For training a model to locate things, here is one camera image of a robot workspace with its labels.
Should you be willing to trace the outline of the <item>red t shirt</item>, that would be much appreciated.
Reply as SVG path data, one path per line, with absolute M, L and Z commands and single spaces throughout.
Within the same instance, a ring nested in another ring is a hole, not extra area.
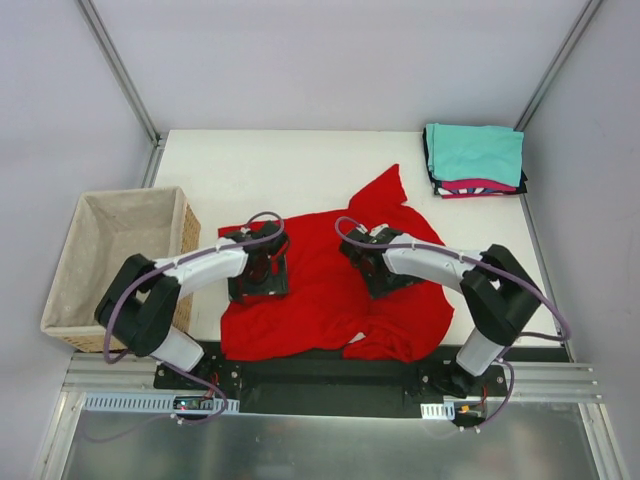
M 388 224 L 427 242 L 439 236 L 406 203 L 400 168 L 389 167 L 355 193 L 346 208 L 285 219 L 289 292 L 281 299 L 231 303 L 221 317 L 221 347 L 239 361 L 340 349 L 344 357 L 410 363 L 432 353 L 454 309 L 443 288 L 422 282 L 374 300 L 360 273 L 340 253 L 335 221 Z

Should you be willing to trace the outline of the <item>pink t shirt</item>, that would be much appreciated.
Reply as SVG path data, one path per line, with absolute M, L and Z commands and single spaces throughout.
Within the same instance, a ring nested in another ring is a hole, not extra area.
M 441 197 L 468 198 L 484 196 L 504 196 L 517 193 L 517 188 L 486 179 L 466 179 L 458 181 L 437 181 L 435 194 Z

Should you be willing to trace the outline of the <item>wicker basket with cloth liner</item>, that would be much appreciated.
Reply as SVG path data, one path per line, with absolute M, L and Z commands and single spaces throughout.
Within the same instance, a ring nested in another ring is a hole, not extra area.
M 103 350 L 94 312 L 124 261 L 174 257 L 199 247 L 201 225 L 179 187 L 83 193 L 56 269 L 41 331 L 74 348 Z

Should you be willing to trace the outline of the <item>black t shirt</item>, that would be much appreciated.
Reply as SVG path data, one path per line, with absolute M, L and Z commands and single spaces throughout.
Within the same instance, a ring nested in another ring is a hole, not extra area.
M 432 166 L 432 162 L 431 162 L 430 147 L 428 146 L 428 128 L 427 127 L 424 127 L 422 130 L 422 143 L 423 143 L 425 164 L 427 166 L 427 175 L 428 175 L 431 187 L 433 189 L 433 193 L 435 194 L 436 182 L 443 181 L 443 180 L 439 180 L 435 176 L 435 169 Z M 527 192 L 527 187 L 526 187 L 527 180 L 528 180 L 528 177 L 526 176 L 525 172 L 521 171 L 519 184 L 517 186 L 513 186 L 517 188 L 517 193 L 513 195 L 504 195 L 504 196 L 518 196 L 518 195 L 525 194 Z

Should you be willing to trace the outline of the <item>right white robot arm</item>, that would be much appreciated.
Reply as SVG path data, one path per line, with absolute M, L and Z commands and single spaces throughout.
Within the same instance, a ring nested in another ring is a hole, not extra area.
M 541 305 L 538 287 L 501 245 L 455 250 L 383 224 L 343 234 L 339 250 L 374 298 L 426 281 L 464 297 L 473 330 L 455 359 L 429 376 L 442 394 L 464 398 L 481 388 L 488 368 L 513 346 Z

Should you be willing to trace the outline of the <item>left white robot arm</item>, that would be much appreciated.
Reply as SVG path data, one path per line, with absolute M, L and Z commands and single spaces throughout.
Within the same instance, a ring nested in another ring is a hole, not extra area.
M 151 357 L 177 368 L 188 388 L 204 387 L 211 377 L 204 347 L 173 325 L 180 300 L 215 282 L 226 281 L 232 303 L 282 298 L 289 293 L 286 252 L 290 239 L 280 218 L 249 223 L 216 240 L 213 246 L 162 259 L 128 257 L 94 312 L 104 329 L 107 363 L 124 354 Z M 118 340 L 123 353 L 110 354 Z

